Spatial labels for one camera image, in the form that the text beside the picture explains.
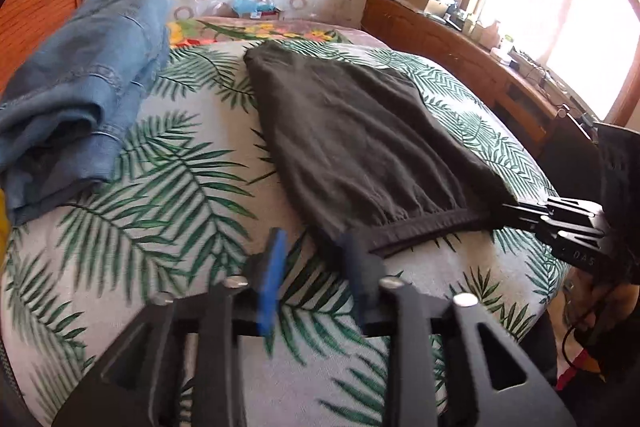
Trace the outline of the person's right hand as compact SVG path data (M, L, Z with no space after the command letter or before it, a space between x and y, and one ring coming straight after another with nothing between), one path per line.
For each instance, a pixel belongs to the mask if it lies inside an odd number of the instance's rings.
M596 340L631 316L637 306L639 287L628 282L605 282L577 268L563 283L564 322L575 332Z

